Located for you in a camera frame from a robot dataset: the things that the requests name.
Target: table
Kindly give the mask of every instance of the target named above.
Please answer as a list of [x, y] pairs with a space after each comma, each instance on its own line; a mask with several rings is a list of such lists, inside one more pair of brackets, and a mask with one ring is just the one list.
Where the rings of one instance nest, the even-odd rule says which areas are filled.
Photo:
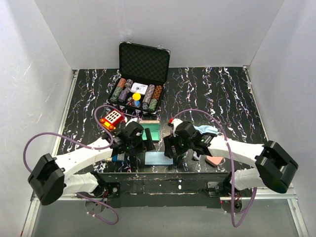
[[[64, 126], [63, 135], [89, 144], [102, 135], [94, 118], [94, 109], [106, 102], [116, 80], [117, 69], [80, 70]], [[168, 135], [167, 121], [176, 113], [185, 109], [201, 109], [213, 115], [224, 127], [229, 138], [246, 143], [264, 143], [265, 133], [256, 108], [251, 87], [241, 67], [214, 68], [170, 68], [165, 83], [165, 93], [155, 116], [141, 116], [142, 119], [160, 120], [160, 141], [157, 151], [164, 151], [162, 138]], [[187, 112], [182, 120], [194, 125], [213, 123], [205, 115]], [[58, 155], [79, 148], [68, 141], [61, 141]], [[248, 167], [236, 162], [236, 169]], [[229, 159], [223, 159], [218, 167], [193, 159], [188, 151], [177, 158], [173, 165], [144, 165], [144, 156], [128, 157], [127, 161], [101, 161], [87, 167], [82, 172], [193, 172], [213, 173], [229, 172]]]

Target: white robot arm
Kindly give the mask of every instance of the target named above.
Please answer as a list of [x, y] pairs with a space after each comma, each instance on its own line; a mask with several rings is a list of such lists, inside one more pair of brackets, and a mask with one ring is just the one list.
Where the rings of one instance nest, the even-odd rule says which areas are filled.
[[253, 187], [268, 187], [278, 193], [286, 193], [298, 168], [294, 159], [276, 142], [247, 144], [214, 133], [201, 134], [190, 122], [173, 119], [169, 124], [172, 134], [164, 137], [165, 156], [170, 158], [183, 154], [188, 149], [198, 155], [229, 158], [227, 142], [234, 160], [250, 165], [251, 169], [235, 171], [235, 189], [241, 191]]

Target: cable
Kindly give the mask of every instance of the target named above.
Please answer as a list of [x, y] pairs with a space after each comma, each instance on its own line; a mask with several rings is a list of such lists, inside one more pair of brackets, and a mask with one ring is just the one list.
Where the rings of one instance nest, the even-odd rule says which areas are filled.
[[[26, 143], [26, 145], [25, 145], [25, 148], [24, 148], [24, 151], [23, 151], [23, 163], [24, 163], [26, 169], [27, 169], [30, 173], [32, 172], [32, 170], [30, 169], [29, 165], [28, 165], [27, 162], [26, 162], [26, 151], [27, 151], [27, 148], [28, 148], [29, 144], [30, 144], [35, 138], [40, 137], [40, 136], [43, 136], [43, 135], [54, 135], [54, 136], [57, 136], [57, 137], [61, 137], [61, 138], [65, 139], [65, 140], [70, 141], [70, 142], [73, 142], [73, 143], [75, 143], [75, 144], [77, 144], [77, 145], [79, 145], [79, 146], [81, 146], [81, 147], [85, 147], [85, 148], [92, 149], [92, 150], [103, 150], [103, 149], [107, 149], [108, 147], [110, 147], [110, 146], [113, 144], [113, 141], [114, 141], [114, 140], [113, 140], [113, 136], [111, 135], [111, 133], [110, 133], [105, 127], [102, 126], [102, 124], [100, 123], [100, 121], [98, 120], [98, 117], [97, 117], [97, 112], [98, 112], [98, 110], [99, 110], [100, 108], [103, 108], [103, 107], [109, 107], [109, 108], [111, 108], [111, 109], [114, 109], [114, 110], [118, 111], [118, 112], [123, 116], [123, 118], [124, 118], [124, 114], [121, 113], [118, 109], [116, 109], [115, 107], [113, 107], [113, 106], [111, 106], [111, 105], [101, 105], [101, 106], [99, 106], [98, 108], [95, 109], [95, 111], [94, 111], [94, 119], [97, 121], [98, 125], [99, 125], [99, 126], [108, 134], [108, 136], [110, 137], [110, 143], [109, 143], [107, 146], [105, 146], [105, 147], [90, 147], [90, 146], [87, 146], [87, 145], [85, 145], [85, 144], [83, 144], [83, 143], [77, 142], [77, 141], [75, 141], [74, 139], [71, 139], [71, 138], [69, 138], [69, 137], [60, 135], [60, 134], [58, 134], [58, 133], [56, 133], [56, 132], [42, 132], [42, 133], [39, 133], [39, 134], [33, 136], [33, 137]], [[115, 213], [115, 215], [117, 216], [117, 220], [116, 220], [115, 222], [110, 222], [110, 221], [104, 219], [103, 217], [101, 217], [101, 216], [99, 216], [99, 215], [96, 215], [96, 214], [93, 214], [93, 213], [90, 213], [90, 212], [89, 212], [89, 214], [91, 214], [93, 217], [97, 217], [97, 218], [99, 218], [100, 220], [102, 220], [103, 222], [105, 222], [105, 223], [107, 223], [107, 224], [109, 224], [109, 225], [115, 225], [115, 224], [119, 221], [119, 214], [118, 214], [117, 211], [116, 211], [114, 208], [112, 208], [111, 206], [105, 204], [104, 202], [100, 202], [100, 201], [94, 200], [94, 199], [92, 199], [92, 198], [86, 197], [85, 195], [82, 195], [82, 194], [80, 194], [80, 193], [77, 193], [77, 195], [80, 196], [80, 197], [82, 197], [82, 198], [85, 198], [85, 199], [87, 199], [87, 200], [90, 200], [90, 201], [94, 201], [94, 202], [96, 202], [96, 203], [99, 203], [99, 204], [101, 204], [101, 205], [103, 205], [103, 206], [105, 206], [105, 207], [111, 209], [111, 210]]]
[[58, 134], [58, 133], [56, 133], [56, 132], [42, 132], [42, 133], [39, 133], [39, 134], [33, 136], [33, 137], [26, 143], [26, 145], [25, 145], [25, 147], [24, 147], [24, 151], [23, 151], [23, 163], [24, 163], [26, 169], [27, 169], [30, 173], [32, 172], [32, 170], [30, 169], [29, 165], [28, 165], [27, 162], [26, 162], [26, 151], [27, 151], [27, 148], [28, 148], [29, 144], [30, 144], [35, 138], [40, 137], [40, 136], [43, 136], [43, 135], [54, 135], [54, 136], [57, 136], [57, 137], [61, 137], [61, 138], [65, 139], [65, 140], [70, 141], [70, 142], [72, 142], [72, 143], [75, 143], [75, 144], [77, 144], [77, 145], [79, 145], [79, 146], [81, 146], [81, 147], [85, 147], [85, 148], [92, 149], [92, 150], [103, 150], [103, 149], [107, 149], [108, 147], [110, 147], [110, 146], [113, 144], [113, 137], [112, 137], [111, 133], [110, 133], [104, 126], [102, 126], [102, 124], [100, 123], [100, 121], [99, 121], [99, 119], [98, 119], [98, 117], [97, 117], [97, 112], [98, 112], [98, 110], [99, 110], [100, 108], [103, 108], [103, 107], [109, 107], [109, 108], [111, 108], [111, 109], [114, 109], [114, 110], [118, 111], [123, 117], [124, 117], [124, 114], [121, 113], [119, 110], [117, 110], [116, 108], [114, 108], [114, 107], [111, 106], [111, 105], [101, 105], [101, 106], [99, 106], [98, 108], [95, 109], [95, 111], [94, 111], [94, 119], [97, 121], [98, 125], [99, 125], [99, 126], [108, 134], [108, 136], [110, 137], [110, 143], [109, 143], [107, 146], [105, 146], [105, 147], [90, 147], [90, 146], [87, 146], [87, 145], [85, 145], [85, 144], [83, 144], [83, 143], [77, 142], [77, 141], [75, 141], [74, 139], [71, 139], [71, 138], [66, 137], [66, 136], [64, 136], [64, 135], [61, 135], [61, 134]]
[[109, 224], [109, 225], [115, 225], [117, 222], [119, 222], [119, 214], [118, 214], [118, 212], [117, 212], [113, 207], [111, 207], [111, 206], [105, 204], [104, 202], [101, 202], [101, 201], [98, 201], [98, 200], [94, 200], [94, 199], [89, 198], [89, 197], [87, 197], [87, 196], [85, 196], [85, 195], [82, 195], [82, 194], [80, 194], [80, 193], [76, 193], [76, 194], [77, 194], [79, 197], [82, 197], [82, 198], [87, 199], [87, 200], [89, 200], [89, 201], [96, 202], [96, 203], [98, 203], [98, 204], [101, 204], [101, 205], [107, 207], [108, 209], [111, 209], [112, 212], [114, 212], [115, 215], [117, 216], [117, 220], [114, 221], [114, 222], [111, 222], [111, 221], [108, 221], [108, 220], [104, 219], [103, 217], [101, 217], [101, 216], [99, 216], [99, 215], [96, 215], [96, 214], [94, 214], [94, 213], [88, 212], [88, 213], [89, 213], [90, 215], [92, 215], [93, 217], [99, 218], [100, 220], [102, 220], [103, 222], [105, 222], [105, 223], [107, 223], [107, 224]]
[[226, 141], [226, 145], [227, 145], [227, 148], [228, 148], [228, 152], [229, 152], [229, 156], [230, 156], [230, 159], [231, 159], [231, 166], [232, 166], [232, 200], [231, 200], [231, 217], [232, 217], [232, 224], [234, 227], [238, 227], [241, 225], [241, 223], [243, 222], [243, 220], [245, 219], [246, 217], [246, 214], [249, 210], [249, 208], [251, 207], [251, 205], [253, 204], [253, 201], [256, 197], [256, 193], [257, 193], [257, 188], [254, 188], [253, 189], [253, 192], [252, 192], [252, 195], [251, 195], [251, 199], [250, 199], [250, 202], [247, 206], [247, 208], [243, 211], [243, 215], [241, 217], [241, 219], [238, 221], [238, 223], [236, 224], [235, 223], [235, 217], [234, 217], [234, 198], [235, 198], [235, 164], [234, 164], [234, 157], [233, 157], [233, 153], [232, 153], [232, 150], [231, 150], [231, 147], [228, 143], [228, 139], [227, 139], [227, 135], [226, 135], [226, 132], [224, 131], [223, 127], [221, 126], [221, 124], [210, 114], [208, 114], [207, 112], [205, 111], [202, 111], [202, 110], [198, 110], [198, 109], [188, 109], [188, 110], [184, 110], [184, 111], [181, 111], [179, 113], [177, 113], [173, 118], [179, 116], [180, 114], [183, 114], [184, 112], [187, 112], [187, 111], [197, 111], [197, 112], [201, 112], [205, 115], [207, 115], [208, 117], [210, 117], [218, 126], [219, 128], [221, 129], [222, 133], [224, 134], [224, 139]]

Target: white enclosure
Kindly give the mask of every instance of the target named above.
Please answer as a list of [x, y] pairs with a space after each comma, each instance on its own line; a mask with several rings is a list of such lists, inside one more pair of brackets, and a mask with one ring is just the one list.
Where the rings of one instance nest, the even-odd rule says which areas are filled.
[[[33, 0], [0, 1], [0, 236], [20, 236], [32, 188], [22, 161], [26, 142], [57, 131], [72, 70]], [[31, 168], [55, 137], [35, 140]]]
[[118, 68], [119, 42], [171, 67], [249, 65], [283, 0], [35, 0], [72, 69]]
[[[72, 69], [119, 67], [119, 42], [171, 50], [171, 67], [250, 65], [269, 139], [299, 163], [311, 236], [316, 195], [316, 2], [313, 0], [0, 1], [0, 236], [19, 236], [30, 204], [29, 138], [57, 131]], [[54, 137], [32, 143], [31, 168]]]
[[269, 139], [296, 159], [293, 183], [310, 236], [316, 236], [316, 2], [286, 0], [250, 66]]

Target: purple cable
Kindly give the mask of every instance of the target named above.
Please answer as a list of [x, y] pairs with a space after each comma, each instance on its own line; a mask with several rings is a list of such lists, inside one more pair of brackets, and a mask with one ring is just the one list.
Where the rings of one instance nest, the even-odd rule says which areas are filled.
[[[99, 106], [98, 108], [96, 108], [95, 111], [94, 111], [94, 119], [97, 121], [98, 125], [99, 125], [99, 126], [109, 135], [109, 137], [110, 137], [110, 143], [109, 143], [109, 145], [107, 145], [107, 146], [105, 146], [105, 147], [90, 147], [90, 146], [87, 146], [87, 145], [85, 145], [85, 144], [83, 144], [83, 143], [77, 142], [77, 141], [75, 141], [75, 140], [73, 140], [73, 139], [71, 139], [71, 138], [69, 138], [69, 137], [60, 135], [60, 134], [58, 134], [58, 133], [56, 133], [56, 132], [42, 132], [42, 133], [39, 133], [39, 134], [33, 136], [33, 137], [26, 143], [26, 145], [25, 145], [25, 148], [24, 148], [24, 151], [23, 151], [23, 162], [24, 162], [24, 165], [25, 165], [26, 169], [27, 169], [30, 173], [32, 172], [32, 170], [30, 169], [29, 165], [28, 165], [27, 162], [26, 162], [26, 151], [27, 151], [27, 148], [28, 148], [29, 144], [30, 144], [35, 138], [40, 137], [40, 136], [43, 136], [43, 135], [54, 135], [54, 136], [57, 136], [57, 137], [61, 137], [61, 138], [63, 138], [63, 139], [66, 139], [67, 141], [73, 142], [73, 143], [75, 143], [75, 144], [77, 144], [77, 145], [79, 145], [79, 146], [81, 146], [81, 147], [85, 147], [85, 148], [88, 148], [88, 149], [103, 150], [103, 149], [107, 149], [108, 147], [110, 147], [110, 146], [113, 144], [113, 136], [111, 135], [111, 133], [110, 133], [105, 127], [102, 126], [102, 124], [100, 123], [100, 121], [98, 120], [98, 117], [97, 117], [97, 112], [98, 112], [98, 110], [99, 110], [100, 108], [103, 108], [103, 107], [109, 107], [109, 108], [111, 108], [111, 109], [114, 109], [114, 110], [118, 111], [123, 117], [124, 117], [124, 114], [121, 113], [119, 110], [117, 110], [115, 107], [113, 107], [113, 106], [111, 106], [111, 105], [101, 105], [101, 106]], [[115, 224], [119, 221], [119, 214], [118, 214], [117, 211], [116, 211], [114, 208], [112, 208], [111, 206], [109, 206], [109, 205], [107, 205], [107, 204], [105, 204], [105, 203], [103, 203], [103, 202], [100, 202], [100, 201], [97, 201], [97, 200], [93, 200], [92, 198], [86, 197], [85, 195], [82, 195], [82, 194], [80, 194], [80, 193], [77, 193], [77, 195], [79, 195], [80, 197], [85, 198], [85, 199], [87, 199], [87, 200], [90, 200], [90, 201], [94, 201], [94, 202], [96, 202], [96, 203], [99, 203], [99, 204], [101, 204], [101, 205], [103, 205], [103, 206], [106, 206], [107, 208], [111, 209], [111, 210], [115, 213], [115, 215], [117, 216], [117, 220], [116, 220], [115, 222], [110, 222], [110, 221], [104, 219], [103, 217], [101, 217], [101, 216], [99, 216], [99, 215], [95, 215], [95, 214], [93, 214], [93, 213], [90, 213], [91, 215], [94, 215], [95, 217], [99, 218], [100, 220], [104, 221], [105, 223], [107, 223], [107, 224], [109, 224], [109, 225], [115, 225]]]
[[90, 212], [89, 212], [90, 215], [95, 216], [96, 218], [99, 218], [100, 220], [102, 220], [103, 222], [105, 222], [105, 223], [107, 223], [107, 224], [109, 224], [109, 225], [115, 225], [117, 222], [119, 222], [119, 214], [118, 214], [118, 212], [117, 212], [113, 207], [111, 207], [111, 206], [105, 204], [104, 202], [101, 202], [101, 201], [94, 200], [94, 199], [92, 199], [92, 198], [86, 197], [85, 195], [82, 195], [82, 194], [80, 194], [80, 193], [77, 193], [77, 195], [80, 196], [80, 197], [82, 197], [82, 198], [85, 198], [85, 199], [87, 199], [87, 200], [89, 200], [89, 201], [93, 201], [93, 202], [96, 202], [96, 203], [98, 203], [98, 204], [101, 204], [101, 205], [107, 207], [108, 209], [111, 209], [111, 210], [115, 213], [115, 215], [117, 216], [117, 220], [114, 221], [114, 222], [111, 222], [111, 221], [108, 221], [108, 220], [104, 219], [103, 217], [101, 217], [101, 216], [99, 216], [99, 215], [96, 215], [96, 214], [94, 214], [94, 213], [90, 213]]
[[241, 219], [240, 219], [240, 220], [238, 221], [238, 223], [236, 224], [236, 223], [235, 223], [235, 218], [234, 218], [234, 209], [235, 209], [235, 207], [234, 207], [234, 197], [235, 197], [235, 172], [234, 172], [234, 170], [235, 170], [235, 165], [234, 165], [233, 153], [232, 153], [231, 147], [230, 147], [230, 145], [229, 145], [229, 143], [228, 143], [228, 141], [227, 141], [228, 139], [227, 139], [227, 136], [226, 136], [226, 132], [224, 131], [224, 129], [223, 129], [223, 127], [221, 126], [221, 124], [220, 124], [212, 115], [210, 115], [210, 114], [208, 114], [207, 112], [202, 111], [202, 110], [198, 110], [198, 109], [188, 109], [188, 110], [184, 110], [184, 111], [181, 111], [181, 112], [177, 113], [175, 116], [173, 116], [173, 118], [175, 118], [175, 117], [179, 116], [180, 114], [182, 114], [182, 113], [184, 113], [184, 112], [187, 112], [187, 111], [198, 111], [198, 112], [201, 112], [201, 113], [203, 113], [203, 114], [209, 116], [209, 117], [219, 126], [219, 128], [221, 129], [221, 131], [222, 131], [223, 134], [224, 134], [224, 139], [225, 139], [225, 141], [226, 141], [226, 145], [227, 145], [227, 148], [228, 148], [228, 152], [229, 152], [229, 156], [230, 156], [230, 158], [231, 158], [231, 164], [232, 164], [231, 217], [232, 217], [232, 224], [233, 224], [233, 226], [237, 228], [238, 226], [241, 225], [242, 221], [243, 221], [243, 220], [245, 219], [245, 217], [246, 217], [246, 214], [247, 214], [249, 208], [250, 208], [251, 205], [253, 204], [253, 201], [254, 201], [254, 199], [255, 199], [255, 197], [256, 197], [257, 188], [254, 188], [254, 189], [253, 189], [250, 202], [248, 203], [247, 208], [243, 211], [243, 215], [242, 215]]

